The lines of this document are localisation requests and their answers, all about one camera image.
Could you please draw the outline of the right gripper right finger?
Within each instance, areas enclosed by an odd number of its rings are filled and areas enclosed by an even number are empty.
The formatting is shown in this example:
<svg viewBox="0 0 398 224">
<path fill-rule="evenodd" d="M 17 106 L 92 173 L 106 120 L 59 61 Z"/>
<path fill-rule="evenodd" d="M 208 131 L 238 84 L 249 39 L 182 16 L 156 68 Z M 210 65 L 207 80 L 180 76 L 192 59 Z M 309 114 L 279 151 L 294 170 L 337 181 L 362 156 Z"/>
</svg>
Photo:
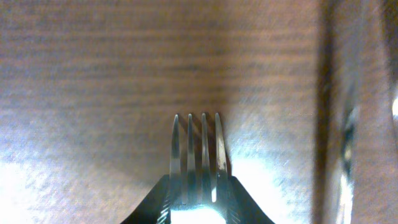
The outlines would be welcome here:
<svg viewBox="0 0 398 224">
<path fill-rule="evenodd" d="M 231 176 L 228 178 L 228 181 L 233 193 L 234 202 L 238 208 L 237 213 L 239 214 L 241 223 L 274 224 L 236 177 Z"/>
</svg>

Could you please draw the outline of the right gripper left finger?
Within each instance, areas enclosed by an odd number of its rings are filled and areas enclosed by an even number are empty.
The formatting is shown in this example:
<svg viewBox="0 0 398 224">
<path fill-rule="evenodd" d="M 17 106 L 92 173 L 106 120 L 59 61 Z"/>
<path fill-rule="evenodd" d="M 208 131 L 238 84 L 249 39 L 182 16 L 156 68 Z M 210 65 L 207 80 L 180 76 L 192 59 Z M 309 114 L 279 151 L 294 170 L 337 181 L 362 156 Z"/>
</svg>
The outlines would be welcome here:
<svg viewBox="0 0 398 224">
<path fill-rule="evenodd" d="M 155 224 L 169 189 L 169 176 L 163 175 L 134 211 L 121 224 Z"/>
</svg>

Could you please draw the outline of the steel fork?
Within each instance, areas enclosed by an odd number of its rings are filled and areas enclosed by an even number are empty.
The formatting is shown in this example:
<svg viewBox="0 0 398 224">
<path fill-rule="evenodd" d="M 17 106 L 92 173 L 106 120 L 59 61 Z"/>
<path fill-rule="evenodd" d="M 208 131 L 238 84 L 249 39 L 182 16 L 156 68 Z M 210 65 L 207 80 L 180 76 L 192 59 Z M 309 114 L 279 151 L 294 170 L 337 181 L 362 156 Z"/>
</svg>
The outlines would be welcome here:
<svg viewBox="0 0 398 224">
<path fill-rule="evenodd" d="M 201 116 L 201 163 L 197 164 L 192 115 L 188 115 L 187 153 L 180 152 L 179 120 L 172 130 L 169 172 L 169 223 L 228 223 L 228 165 L 220 115 L 215 114 L 216 161 L 211 173 L 206 114 Z"/>
</svg>

